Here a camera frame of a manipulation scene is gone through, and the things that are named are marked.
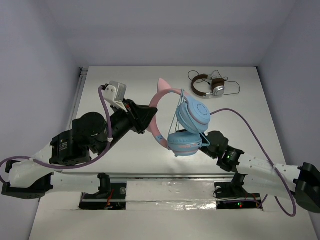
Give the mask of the pink and blue cat headphones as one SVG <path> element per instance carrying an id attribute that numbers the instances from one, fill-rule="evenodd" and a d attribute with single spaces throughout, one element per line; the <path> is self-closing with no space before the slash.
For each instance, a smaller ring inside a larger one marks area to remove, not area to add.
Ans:
<path id="1" fill-rule="evenodd" d="M 210 141 L 205 135 L 211 120 L 209 109 L 184 89 L 172 88 L 162 78 L 158 80 L 157 93 L 151 99 L 149 106 L 156 108 L 167 94 L 180 96 L 173 119 L 177 120 L 176 127 L 181 126 L 184 131 L 170 133 L 165 138 L 158 128 L 156 117 L 152 119 L 147 131 L 162 147 L 172 151 L 176 157 L 192 156 L 201 147 L 210 146 Z"/>

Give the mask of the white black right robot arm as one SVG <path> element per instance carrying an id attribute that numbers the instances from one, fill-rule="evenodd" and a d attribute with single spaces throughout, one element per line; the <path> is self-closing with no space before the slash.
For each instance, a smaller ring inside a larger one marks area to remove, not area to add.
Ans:
<path id="1" fill-rule="evenodd" d="M 230 189 L 235 196 L 245 193 L 273 196 L 293 201 L 311 213 L 320 212 L 320 172 L 313 164 L 270 163 L 231 147 L 219 131 L 211 131 L 206 137 L 210 145 L 200 150 L 217 159 L 222 170 L 234 173 Z"/>

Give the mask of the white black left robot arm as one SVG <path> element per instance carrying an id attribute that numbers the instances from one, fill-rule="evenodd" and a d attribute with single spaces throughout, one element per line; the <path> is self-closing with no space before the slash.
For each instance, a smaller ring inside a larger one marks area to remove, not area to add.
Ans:
<path id="1" fill-rule="evenodd" d="M 72 128 L 54 137 L 33 158 L 18 156 L 5 161 L 9 174 L 1 193 L 4 196 L 32 200 L 57 192 L 83 192 L 98 199 L 112 194 L 110 176 L 106 173 L 69 175 L 63 170 L 77 169 L 93 163 L 90 154 L 101 158 L 129 131 L 144 134 L 156 107 L 124 102 L 125 109 L 113 108 L 106 120 L 97 112 L 89 112 L 72 121 Z"/>

